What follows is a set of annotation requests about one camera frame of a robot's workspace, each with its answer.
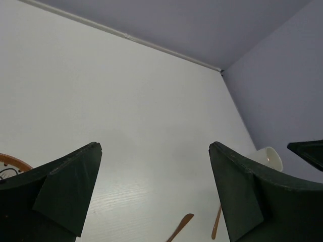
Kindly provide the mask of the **floral ceramic plate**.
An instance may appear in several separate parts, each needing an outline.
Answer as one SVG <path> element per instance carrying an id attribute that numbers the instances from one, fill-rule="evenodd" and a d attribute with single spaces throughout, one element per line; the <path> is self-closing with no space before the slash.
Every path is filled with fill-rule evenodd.
<path id="1" fill-rule="evenodd" d="M 32 169 L 33 168 L 29 164 L 23 162 L 18 158 L 15 158 L 7 154 L 0 154 L 1 180 L 19 175 Z"/>

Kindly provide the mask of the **white ceramic mug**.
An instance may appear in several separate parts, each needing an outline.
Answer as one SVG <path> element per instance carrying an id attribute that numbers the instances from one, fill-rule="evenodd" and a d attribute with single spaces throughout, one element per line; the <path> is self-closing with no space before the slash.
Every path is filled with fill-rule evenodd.
<path id="1" fill-rule="evenodd" d="M 270 167 L 276 171 L 283 171 L 283 164 L 280 156 L 272 147 L 265 147 L 257 151 L 257 160 L 259 163 Z"/>

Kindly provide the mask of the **copper knife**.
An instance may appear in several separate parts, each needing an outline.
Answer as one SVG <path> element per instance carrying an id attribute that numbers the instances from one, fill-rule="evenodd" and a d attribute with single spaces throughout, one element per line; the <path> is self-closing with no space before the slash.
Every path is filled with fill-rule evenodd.
<path id="1" fill-rule="evenodd" d="M 182 220 L 180 221 L 179 225 L 172 233 L 172 235 L 166 240 L 166 242 L 172 242 L 172 240 L 179 234 L 179 232 L 190 222 L 190 220 L 194 217 L 194 214 L 188 213 L 186 214 Z"/>

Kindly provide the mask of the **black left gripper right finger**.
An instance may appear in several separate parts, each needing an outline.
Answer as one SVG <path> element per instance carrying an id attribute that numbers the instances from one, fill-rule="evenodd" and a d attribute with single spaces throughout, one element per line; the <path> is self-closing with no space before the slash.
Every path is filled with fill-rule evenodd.
<path id="1" fill-rule="evenodd" d="M 210 163 L 230 241 L 322 241 L 322 184 L 214 142 Z"/>

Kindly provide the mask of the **copper fork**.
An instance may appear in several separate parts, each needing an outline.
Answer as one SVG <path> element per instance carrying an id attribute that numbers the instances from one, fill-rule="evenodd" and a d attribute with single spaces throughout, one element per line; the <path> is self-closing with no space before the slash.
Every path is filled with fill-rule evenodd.
<path id="1" fill-rule="evenodd" d="M 217 230 L 218 230 L 218 226 L 219 226 L 219 221 L 220 221 L 220 216 L 221 216 L 221 212 L 222 212 L 222 207 L 221 205 L 219 206 L 218 212 L 217 212 L 217 216 L 214 222 L 214 226 L 212 229 L 212 233 L 211 233 L 211 239 L 215 240 L 216 236 L 217 236 Z"/>

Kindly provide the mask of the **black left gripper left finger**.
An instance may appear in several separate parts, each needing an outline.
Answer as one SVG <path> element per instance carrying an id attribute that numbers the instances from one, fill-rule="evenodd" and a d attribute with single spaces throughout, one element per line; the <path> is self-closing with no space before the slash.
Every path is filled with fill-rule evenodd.
<path id="1" fill-rule="evenodd" d="M 102 157 L 100 143 L 1 180 L 1 241 L 75 241 Z"/>

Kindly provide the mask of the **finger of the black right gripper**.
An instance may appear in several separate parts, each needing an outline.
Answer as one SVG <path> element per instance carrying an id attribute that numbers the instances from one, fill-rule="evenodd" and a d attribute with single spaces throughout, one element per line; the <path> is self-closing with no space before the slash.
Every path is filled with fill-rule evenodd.
<path id="1" fill-rule="evenodd" d="M 287 148 L 317 170 L 322 171 L 322 140 L 289 143 Z"/>

